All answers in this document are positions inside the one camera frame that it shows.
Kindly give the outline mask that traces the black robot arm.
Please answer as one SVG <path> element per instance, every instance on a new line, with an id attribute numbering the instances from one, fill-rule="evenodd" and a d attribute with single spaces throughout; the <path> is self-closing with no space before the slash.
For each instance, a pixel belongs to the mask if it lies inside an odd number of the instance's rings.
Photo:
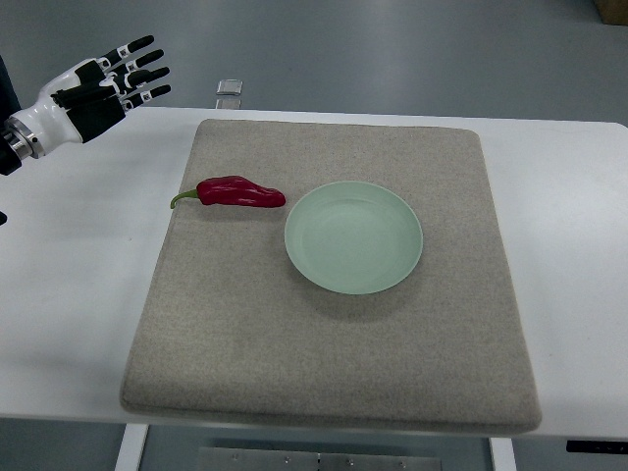
<path id="1" fill-rule="evenodd" d="M 43 148 L 23 118 L 22 111 L 4 60 L 1 60 L 1 175 L 9 176 L 22 166 L 26 157 L 39 158 Z"/>

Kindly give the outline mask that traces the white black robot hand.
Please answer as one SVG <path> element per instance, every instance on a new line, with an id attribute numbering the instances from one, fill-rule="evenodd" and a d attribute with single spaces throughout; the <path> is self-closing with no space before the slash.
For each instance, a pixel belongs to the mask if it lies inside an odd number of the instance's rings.
<path id="1" fill-rule="evenodd" d="M 16 114 L 36 134 L 43 157 L 65 143 L 87 143 L 127 114 L 171 91 L 167 84 L 148 85 L 170 70 L 156 69 L 164 56 L 150 50 L 151 35 L 119 46 L 96 58 L 85 59 L 50 80 L 36 102 Z"/>

